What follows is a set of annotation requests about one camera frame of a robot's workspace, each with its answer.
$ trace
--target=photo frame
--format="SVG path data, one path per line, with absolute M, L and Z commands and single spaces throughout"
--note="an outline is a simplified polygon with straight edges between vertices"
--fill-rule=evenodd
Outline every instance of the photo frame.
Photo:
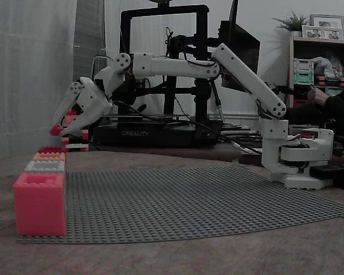
M 344 40 L 344 16 L 342 15 L 312 14 L 310 24 L 315 27 L 342 29 Z
M 331 40 L 344 40 L 343 30 L 335 27 L 302 26 L 302 36 Z

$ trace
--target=table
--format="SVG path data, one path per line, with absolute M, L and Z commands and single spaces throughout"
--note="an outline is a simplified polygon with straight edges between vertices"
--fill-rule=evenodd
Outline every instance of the table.
M 16 243 L 12 185 L 32 156 L 0 160 L 0 274 L 344 274 L 344 218 L 228 237 L 129 245 Z M 68 170 L 170 169 L 230 162 L 70 153 Z M 263 168 L 247 166 L 265 175 Z M 318 194 L 344 203 L 344 191 Z

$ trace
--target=robotic arm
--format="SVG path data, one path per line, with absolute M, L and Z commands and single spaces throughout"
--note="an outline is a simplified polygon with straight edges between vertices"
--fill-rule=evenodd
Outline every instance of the robotic arm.
M 111 66 L 101 70 L 95 81 L 102 82 L 104 92 L 87 77 L 69 87 L 64 101 L 57 110 L 51 134 L 64 136 L 88 126 L 107 114 L 112 103 L 108 101 L 114 90 L 125 81 L 125 74 L 132 73 L 136 79 L 164 75 L 215 79 L 225 70 L 235 78 L 255 99 L 259 109 L 261 134 L 263 136 L 262 164 L 271 172 L 272 180 L 286 187 L 319 189 L 327 182 L 309 176 L 311 166 L 326 165 L 332 157 L 334 134 L 320 129 L 318 138 L 300 139 L 288 135 L 288 121 L 281 120 L 287 112 L 286 105 L 271 89 L 251 71 L 226 45 L 221 44 L 213 53 L 214 61 L 175 60 L 155 57 L 151 53 L 135 53 L 132 58 L 119 54 Z M 62 129 L 62 118 L 78 104 L 83 113 L 70 125 Z M 305 168 L 291 167 L 278 162 L 279 149 L 286 161 L 305 162 Z
M 135 53 L 133 61 L 128 54 L 119 54 L 111 66 L 101 70 L 95 80 L 102 81 L 105 92 L 87 77 L 81 77 L 80 83 L 70 85 L 64 101 L 55 113 L 53 126 L 55 135 L 64 136 L 96 122 L 112 108 L 108 102 L 114 90 L 125 81 L 125 73 L 136 79 L 147 76 L 178 76 L 193 78 L 216 78 L 221 69 L 228 71 L 255 98 L 261 110 L 269 117 L 279 119 L 286 114 L 286 106 L 226 45 L 221 44 L 212 54 L 214 61 L 176 60 L 166 57 L 154 57 L 152 53 Z M 78 104 L 83 113 L 66 129 L 61 129 L 61 120 L 66 112 Z

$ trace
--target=person's hand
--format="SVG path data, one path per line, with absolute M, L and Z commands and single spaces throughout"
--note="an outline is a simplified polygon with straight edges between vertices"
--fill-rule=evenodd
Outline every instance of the person's hand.
M 325 94 L 318 88 L 313 88 L 312 90 L 310 90 L 307 97 L 311 102 L 314 102 L 321 107 L 325 106 L 325 102 L 329 98 L 327 94 Z

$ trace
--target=gray baseplate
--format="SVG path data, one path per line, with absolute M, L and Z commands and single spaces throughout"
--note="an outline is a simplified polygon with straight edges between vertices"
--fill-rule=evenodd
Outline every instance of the gray baseplate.
M 286 190 L 242 167 L 70 172 L 67 236 L 30 243 L 134 243 L 218 237 L 344 216 L 344 205 Z

